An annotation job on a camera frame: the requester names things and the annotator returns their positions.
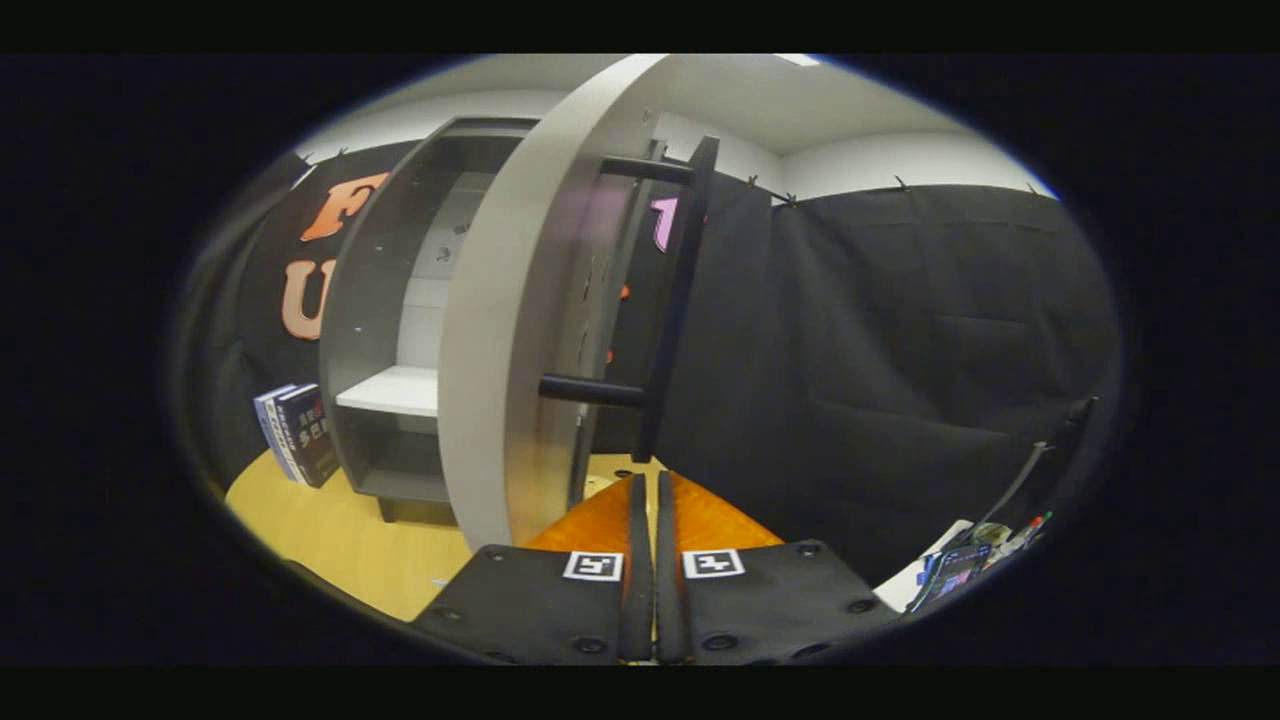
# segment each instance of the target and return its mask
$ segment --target phone screen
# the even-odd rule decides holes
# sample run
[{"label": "phone screen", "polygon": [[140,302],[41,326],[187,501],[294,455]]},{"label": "phone screen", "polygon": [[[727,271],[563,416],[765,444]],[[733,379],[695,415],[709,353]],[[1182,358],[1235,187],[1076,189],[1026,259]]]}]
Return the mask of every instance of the phone screen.
[{"label": "phone screen", "polygon": [[911,611],[916,611],[952,592],[982,571],[991,555],[989,544],[969,544],[947,550],[927,561],[923,588]]}]

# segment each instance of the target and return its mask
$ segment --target yellow floor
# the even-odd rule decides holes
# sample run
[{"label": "yellow floor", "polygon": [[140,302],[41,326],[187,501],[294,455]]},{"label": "yellow floor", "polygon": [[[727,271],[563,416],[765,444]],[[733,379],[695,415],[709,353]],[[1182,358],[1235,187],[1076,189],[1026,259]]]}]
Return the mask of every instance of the yellow floor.
[{"label": "yellow floor", "polygon": [[[614,483],[616,470],[645,473],[657,503],[657,460],[593,455],[584,495]],[[471,559],[456,527],[384,523],[378,500],[357,495],[338,470],[323,488],[291,482],[266,451],[241,473],[227,505],[276,555],[307,566],[347,594],[401,620],[416,618]],[[650,530],[655,512],[650,512]]]}]

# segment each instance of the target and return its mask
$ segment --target book spine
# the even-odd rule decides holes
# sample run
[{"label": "book spine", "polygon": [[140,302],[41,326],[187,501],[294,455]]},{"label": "book spine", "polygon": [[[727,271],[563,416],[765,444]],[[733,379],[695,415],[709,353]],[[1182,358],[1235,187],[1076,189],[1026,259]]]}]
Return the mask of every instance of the book spine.
[{"label": "book spine", "polygon": [[268,447],[271,448],[271,454],[275,455],[275,461],[280,464],[280,469],[283,469],[287,475],[289,474],[289,464],[284,460],[284,451],[280,448],[280,443],[275,438],[275,432],[271,430],[271,420],[266,416],[268,402],[270,401],[253,401],[253,410],[257,411],[257,423],[262,425],[262,437],[266,439]]},{"label": "book spine", "polygon": [[284,432],[283,424],[280,423],[280,413],[275,406],[275,400],[266,401],[266,415],[271,419],[271,430],[275,434],[275,442],[280,446],[280,452],[284,455],[284,468],[289,479],[296,483],[305,482],[302,478],[302,471],[298,469],[297,461],[293,459],[293,454],[289,452],[289,446],[285,441],[287,433]]},{"label": "book spine", "polygon": [[307,473],[306,459],[298,448],[298,430],[294,427],[292,418],[282,418],[280,428],[284,430],[285,442],[289,443],[289,457],[292,459],[293,466],[298,473],[298,482],[307,487],[315,487],[315,483],[311,482],[310,473]]},{"label": "book spine", "polygon": [[324,480],[329,482],[329,478],[338,471],[338,450],[333,446],[333,436],[329,433],[329,418],[320,418],[320,442],[323,442],[324,455],[321,456],[324,461]]}]

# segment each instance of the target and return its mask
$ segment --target black backdrop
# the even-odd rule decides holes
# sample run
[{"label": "black backdrop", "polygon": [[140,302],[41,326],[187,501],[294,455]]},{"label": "black backdrop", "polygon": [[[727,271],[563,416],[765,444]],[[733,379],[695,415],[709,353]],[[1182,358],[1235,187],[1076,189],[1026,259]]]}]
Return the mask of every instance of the black backdrop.
[{"label": "black backdrop", "polygon": [[[645,290],[669,266],[652,215],[607,373],[623,383],[644,384],[662,310]],[[1098,415],[1115,411],[1119,336],[1101,261],[1053,199],[929,186],[774,208],[717,174],[657,455],[878,584],[982,516],[1073,402],[1101,392]],[[630,450],[636,427],[603,411],[595,450]]]},{"label": "black backdrop", "polygon": [[[175,307],[184,337],[175,343],[183,355],[174,365],[180,374],[172,401],[178,421],[186,423],[189,452],[221,489],[266,451],[252,398],[285,383],[319,382],[319,334],[291,331],[284,313],[323,320],[320,266],[337,259],[364,205],[352,217],[342,214],[334,232],[308,241],[302,236],[330,188],[390,172],[415,145],[340,152],[314,167],[284,154],[228,206],[219,220],[225,224],[211,225],[224,237],[210,238]],[[366,202],[371,191],[364,191]],[[297,261],[314,268],[301,302],[289,304],[285,268]]]}]

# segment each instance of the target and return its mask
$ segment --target cabinet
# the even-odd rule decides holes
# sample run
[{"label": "cabinet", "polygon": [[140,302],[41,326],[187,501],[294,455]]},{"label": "cabinet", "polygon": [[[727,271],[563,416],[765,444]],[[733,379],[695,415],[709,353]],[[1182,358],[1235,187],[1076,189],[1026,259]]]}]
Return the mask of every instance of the cabinet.
[{"label": "cabinet", "polygon": [[438,437],[449,283],[493,178],[536,120],[454,119],[370,197],[325,300],[320,386],[356,492],[452,521]]}]

